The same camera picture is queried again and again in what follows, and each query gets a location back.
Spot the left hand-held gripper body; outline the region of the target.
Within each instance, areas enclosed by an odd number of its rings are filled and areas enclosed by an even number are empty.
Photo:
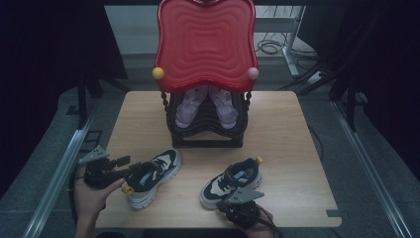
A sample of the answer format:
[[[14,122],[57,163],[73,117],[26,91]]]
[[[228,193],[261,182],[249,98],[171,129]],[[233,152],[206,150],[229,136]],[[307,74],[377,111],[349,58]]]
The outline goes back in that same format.
[[[97,146],[78,160],[85,165],[84,181],[92,188],[103,189],[114,181],[123,178],[122,171],[115,171],[116,160],[108,158],[109,153]]]

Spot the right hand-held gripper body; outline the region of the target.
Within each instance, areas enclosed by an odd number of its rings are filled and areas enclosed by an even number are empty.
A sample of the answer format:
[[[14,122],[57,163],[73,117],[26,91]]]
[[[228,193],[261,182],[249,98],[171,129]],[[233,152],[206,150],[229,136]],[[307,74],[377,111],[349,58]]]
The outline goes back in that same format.
[[[260,210],[255,200],[263,196],[263,192],[239,187],[222,201],[217,202],[216,206],[229,221],[243,229],[248,229],[260,218]]]

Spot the black and white child's sneaker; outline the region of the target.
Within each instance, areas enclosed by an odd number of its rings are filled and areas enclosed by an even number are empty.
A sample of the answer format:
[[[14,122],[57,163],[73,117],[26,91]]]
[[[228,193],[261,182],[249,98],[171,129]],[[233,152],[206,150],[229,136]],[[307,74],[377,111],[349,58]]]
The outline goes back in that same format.
[[[221,174],[209,180],[200,192],[201,204],[210,210],[239,187],[256,189],[263,182],[260,164],[256,159],[229,165]]]
[[[147,207],[155,199],[158,187],[176,176],[180,166],[181,155],[174,149],[140,164],[140,168],[129,176],[123,187],[128,204],[134,209]]]

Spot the purple child's sandal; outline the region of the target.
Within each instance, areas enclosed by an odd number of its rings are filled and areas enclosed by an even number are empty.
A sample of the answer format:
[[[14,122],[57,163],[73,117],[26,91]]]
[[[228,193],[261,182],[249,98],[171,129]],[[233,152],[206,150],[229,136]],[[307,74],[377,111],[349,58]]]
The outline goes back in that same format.
[[[198,109],[208,94],[208,86],[202,85],[187,90],[182,103],[176,109],[175,124],[187,128],[198,113]]]
[[[238,119],[238,111],[233,106],[232,94],[229,91],[210,86],[209,95],[216,107],[216,113],[221,126],[225,129],[235,127]]]

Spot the red and black shoe rack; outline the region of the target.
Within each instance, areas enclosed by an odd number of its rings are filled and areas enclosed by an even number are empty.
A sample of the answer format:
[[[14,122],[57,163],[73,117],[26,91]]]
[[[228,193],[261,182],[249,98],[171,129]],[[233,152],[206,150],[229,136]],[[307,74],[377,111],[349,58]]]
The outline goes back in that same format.
[[[175,147],[240,148],[248,126],[251,91],[259,77],[254,49],[253,0],[161,0],[157,8],[159,42],[153,77]],[[225,129],[207,98],[191,124],[175,122],[184,94],[200,86],[226,90],[238,111]]]

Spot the person's right hand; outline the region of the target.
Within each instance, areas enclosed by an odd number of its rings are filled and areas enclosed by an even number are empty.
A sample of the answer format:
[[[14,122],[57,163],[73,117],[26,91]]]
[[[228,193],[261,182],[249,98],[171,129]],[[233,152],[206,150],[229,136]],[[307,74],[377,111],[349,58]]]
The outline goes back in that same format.
[[[260,209],[260,218],[268,223],[271,223],[273,216],[265,209]],[[274,238],[273,232],[265,225],[257,223],[255,226],[243,229],[236,225],[236,228],[241,230],[248,238]]]

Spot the person's left hand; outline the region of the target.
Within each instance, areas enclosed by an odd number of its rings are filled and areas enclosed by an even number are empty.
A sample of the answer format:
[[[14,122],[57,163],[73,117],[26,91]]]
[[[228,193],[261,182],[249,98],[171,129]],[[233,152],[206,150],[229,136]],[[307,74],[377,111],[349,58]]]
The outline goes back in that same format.
[[[107,197],[120,188],[125,180],[120,178],[103,189],[95,189],[87,185],[83,178],[74,184],[74,199],[78,223],[95,222],[106,205]]]

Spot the black metal stand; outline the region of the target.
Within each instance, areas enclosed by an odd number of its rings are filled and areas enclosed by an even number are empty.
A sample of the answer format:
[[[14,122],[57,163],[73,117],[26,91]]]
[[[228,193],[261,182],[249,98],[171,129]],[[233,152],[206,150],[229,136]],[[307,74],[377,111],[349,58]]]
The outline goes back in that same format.
[[[82,129],[87,120],[85,79],[82,72],[79,74],[78,81],[77,81],[77,93],[78,93],[78,108],[79,108],[78,128]]]
[[[347,75],[347,102],[346,102],[346,121],[350,129],[355,132],[355,108],[356,108],[357,80],[353,71],[349,69]]]

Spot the dark curtain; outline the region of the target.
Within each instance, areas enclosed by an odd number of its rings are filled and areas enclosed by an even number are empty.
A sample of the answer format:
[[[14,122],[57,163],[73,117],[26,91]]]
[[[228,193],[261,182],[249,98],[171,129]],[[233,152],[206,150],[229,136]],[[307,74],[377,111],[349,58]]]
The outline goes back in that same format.
[[[349,0],[339,40],[383,14],[355,63],[365,114],[420,180],[420,0]]]
[[[60,95],[127,76],[103,0],[0,0],[0,198],[47,131]]]

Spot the white power strip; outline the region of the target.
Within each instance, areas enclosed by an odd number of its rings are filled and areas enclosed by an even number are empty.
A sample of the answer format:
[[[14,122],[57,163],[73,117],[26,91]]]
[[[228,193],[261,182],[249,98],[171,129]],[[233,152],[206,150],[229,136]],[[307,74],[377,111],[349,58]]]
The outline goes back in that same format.
[[[318,80],[320,80],[323,76],[324,76],[324,73],[323,72],[317,71],[316,73],[314,73],[312,76],[310,76],[307,79],[307,82],[309,84],[313,84],[313,83],[317,82]]]

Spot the aluminium floor rail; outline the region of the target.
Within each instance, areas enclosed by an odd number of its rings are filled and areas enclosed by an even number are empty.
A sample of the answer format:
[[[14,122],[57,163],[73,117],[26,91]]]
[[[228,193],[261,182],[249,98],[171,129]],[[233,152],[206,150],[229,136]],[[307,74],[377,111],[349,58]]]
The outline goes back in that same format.
[[[99,104],[99,99],[93,100],[93,104],[89,107],[89,115],[87,116],[86,122],[80,129],[77,129],[74,132],[57,168],[54,171],[52,179],[43,194],[43,197],[39,201],[38,206],[22,235],[22,238],[39,238],[42,234],[66,178],[70,173],[72,166],[76,163],[76,156],[83,144],[91,123],[94,120]]]
[[[343,107],[336,101],[333,101],[331,105],[397,238],[414,238],[401,210],[379,176],[357,132],[348,124]]]

